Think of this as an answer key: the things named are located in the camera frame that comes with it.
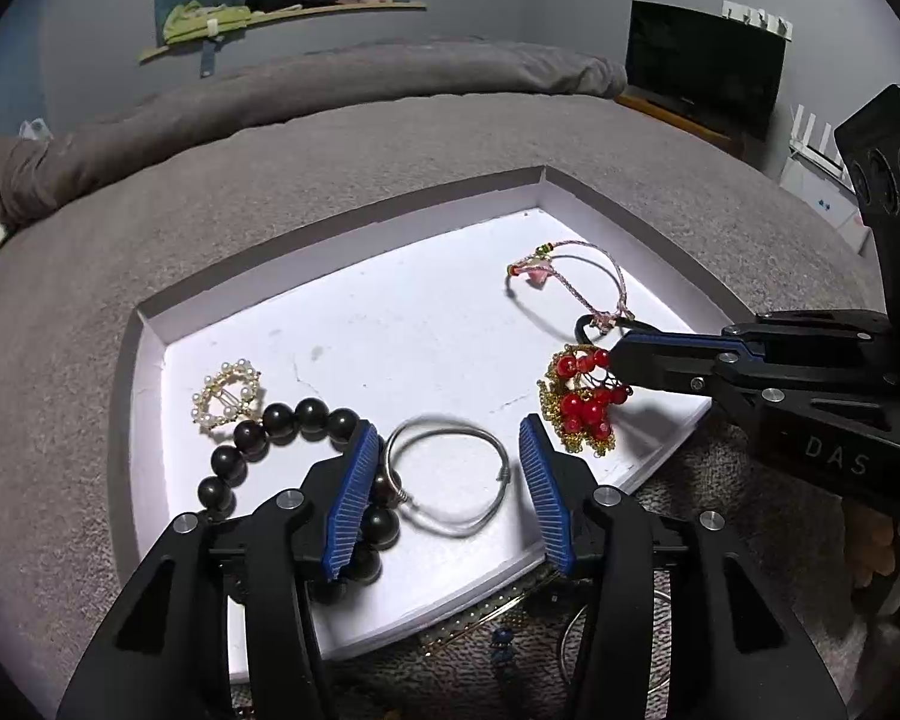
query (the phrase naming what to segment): bed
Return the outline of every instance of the bed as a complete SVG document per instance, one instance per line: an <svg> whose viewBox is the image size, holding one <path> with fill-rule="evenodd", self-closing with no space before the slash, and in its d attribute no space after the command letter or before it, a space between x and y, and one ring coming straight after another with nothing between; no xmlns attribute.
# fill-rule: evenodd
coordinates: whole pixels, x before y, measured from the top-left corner
<svg viewBox="0 0 900 720"><path fill-rule="evenodd" d="M613 63L547 47L374 45L220 76L49 145L0 140L0 659L42 712L121 585L107 425L128 313L212 263L385 197L549 166L753 311L882 308L878 275L802 201L614 103L624 84ZM640 497L726 512L850 696L866 632L838 499L749 461L718 419ZM434 672L401 653L367 668L426 701ZM485 715L479 690L451 693L447 716Z"/></svg>

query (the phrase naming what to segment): pink string bracelet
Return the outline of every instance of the pink string bracelet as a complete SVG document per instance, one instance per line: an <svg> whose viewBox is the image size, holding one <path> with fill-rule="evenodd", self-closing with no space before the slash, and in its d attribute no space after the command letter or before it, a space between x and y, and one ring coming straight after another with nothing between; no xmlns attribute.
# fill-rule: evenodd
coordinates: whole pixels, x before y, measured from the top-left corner
<svg viewBox="0 0 900 720"><path fill-rule="evenodd" d="M557 247L565 247L566 245L577 245L578 247L587 247L592 248L593 250L597 250L600 254L607 257L610 260L610 263L613 266L613 269L617 271L617 283L620 290L619 298L617 299L617 308L616 311L607 312L600 311L595 308L590 302L583 297L574 286L567 281L566 277L560 274L553 265L553 258L551 254L553 250ZM591 326L596 327L602 335L606 335L610 333L614 327L616 327L617 322L621 319L635 319L634 312L626 307L626 282L624 281L624 272L621 271L620 266L617 265L617 261L613 259L613 256L610 252L602 250L597 245L591 244L588 241L557 241L554 244L543 244L536 248L536 250L530 256L524 257L522 260L517 260L514 264L508 266L506 268L506 274L508 276L519 276L521 274L527 274L530 282L537 285L538 287L542 287L547 279L550 276L553 276L557 281L559 281L564 287L567 288L570 295L573 295L580 303L583 303L586 306L586 309L592 314L593 319L591 320Z"/></svg>

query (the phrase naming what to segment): gray blanket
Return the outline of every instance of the gray blanket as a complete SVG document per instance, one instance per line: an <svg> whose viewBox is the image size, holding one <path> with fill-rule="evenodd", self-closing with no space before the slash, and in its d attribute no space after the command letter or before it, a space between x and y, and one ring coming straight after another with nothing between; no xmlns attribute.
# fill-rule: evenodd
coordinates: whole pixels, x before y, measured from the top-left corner
<svg viewBox="0 0 900 720"><path fill-rule="evenodd" d="M0 136L0 221L11 229L201 143L358 103L528 92L614 98L619 65L528 43L376 43L217 76L48 143Z"/></svg>

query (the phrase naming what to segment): television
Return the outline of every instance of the television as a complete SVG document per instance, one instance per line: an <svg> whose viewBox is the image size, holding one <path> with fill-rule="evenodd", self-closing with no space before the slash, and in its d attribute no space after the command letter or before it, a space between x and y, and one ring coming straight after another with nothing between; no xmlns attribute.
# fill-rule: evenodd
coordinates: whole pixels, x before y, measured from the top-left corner
<svg viewBox="0 0 900 720"><path fill-rule="evenodd" d="M634 1L626 80L689 103L691 119L716 115L763 140L786 45L780 35L723 16Z"/></svg>

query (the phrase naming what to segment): wooden shelf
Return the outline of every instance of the wooden shelf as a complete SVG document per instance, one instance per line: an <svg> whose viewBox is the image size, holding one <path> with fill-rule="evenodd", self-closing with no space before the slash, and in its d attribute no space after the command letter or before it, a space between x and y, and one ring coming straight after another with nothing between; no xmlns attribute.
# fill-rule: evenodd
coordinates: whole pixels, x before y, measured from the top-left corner
<svg viewBox="0 0 900 720"><path fill-rule="evenodd" d="M290 19L306 19L311 16L326 16L331 13L349 13L354 11L365 10L426 10L427 5L424 2L356 2L348 5L327 5L326 7L309 7L300 8L299 10L274 10L272 13L254 13L247 21L247 26L240 29L231 29L221 32L221 36L226 37L228 34L235 34L241 29L250 29L255 26L266 25L267 23L283 22ZM169 46L159 46L153 49L146 49L140 55L140 63L149 62L160 55L171 52L177 46L191 45L194 41L204 40L209 37L205 29L200 30L188 40L181 40L179 43L173 43Z"/></svg>
<svg viewBox="0 0 900 720"><path fill-rule="evenodd" d="M677 129L682 129L684 132L689 132L691 135L696 135L698 138L711 143L712 146L717 146L721 151L726 151L732 156L740 158L740 156L743 155L744 143L739 138L732 138L730 135L725 135L722 132L710 129L709 127L704 127L702 124L692 122L690 119L681 116L679 113L674 113L656 103L651 103L650 100L644 100L644 98L636 98L633 95L624 94L616 98L616 101L621 105L625 105L627 108L634 109L634 111L640 111L640 113L652 116L654 119L659 119L661 122L667 122L667 124L672 125L672 127L677 127Z"/></svg>

